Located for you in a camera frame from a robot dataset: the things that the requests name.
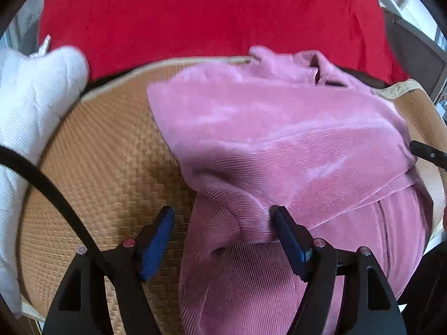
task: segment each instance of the white textured cloth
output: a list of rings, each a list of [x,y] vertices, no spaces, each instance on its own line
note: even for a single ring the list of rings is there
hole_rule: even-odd
[[[29,58],[0,51],[0,144],[37,164],[61,118],[79,98],[89,77],[84,55],[72,47]],[[28,183],[0,166],[0,292],[21,314],[16,238]]]

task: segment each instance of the pink corduroy fabric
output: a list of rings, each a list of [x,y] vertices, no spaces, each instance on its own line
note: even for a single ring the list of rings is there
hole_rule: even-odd
[[[287,333],[305,284],[276,240],[273,205],[336,248],[370,247],[397,296],[425,246],[427,202],[394,106],[319,52],[250,54],[148,87],[197,191],[180,270],[187,335]],[[338,278],[326,334],[342,288]]]

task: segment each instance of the black strap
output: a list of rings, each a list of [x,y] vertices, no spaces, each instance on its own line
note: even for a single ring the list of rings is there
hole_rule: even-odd
[[[67,223],[88,249],[88,254],[94,258],[97,265],[101,268],[102,272],[104,272],[104,275],[113,281],[112,266],[104,259],[101,251],[82,223],[81,219],[79,219],[73,208],[70,206],[68,201],[66,201],[56,186],[54,186],[54,184],[26,158],[1,145],[0,165],[10,168],[12,171],[15,171],[18,175],[27,180],[31,185],[39,190],[57,210],[59,210]]]

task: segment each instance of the tan woven seat cushion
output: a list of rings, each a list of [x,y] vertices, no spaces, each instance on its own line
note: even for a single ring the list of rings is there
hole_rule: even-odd
[[[195,194],[154,123],[146,86],[180,69],[143,70],[96,90],[66,117],[41,163],[102,250],[135,236],[163,205],[175,209],[175,229],[160,271],[144,285],[162,333],[174,335],[182,334],[178,278]],[[19,265],[25,295],[41,314],[47,314],[80,245],[57,210],[31,189],[22,219]],[[113,286],[106,283],[106,289],[114,332],[124,334]]]
[[[447,127],[421,85],[409,79],[377,92],[391,100],[408,125],[412,140],[447,152]],[[433,201],[431,239],[444,230],[447,173],[434,164],[418,159],[416,170]]]

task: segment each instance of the red blanket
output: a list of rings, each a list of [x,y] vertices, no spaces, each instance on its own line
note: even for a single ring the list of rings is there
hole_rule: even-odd
[[[172,57],[320,50],[388,83],[403,71],[377,0],[45,0],[39,38],[77,46],[91,80]]]

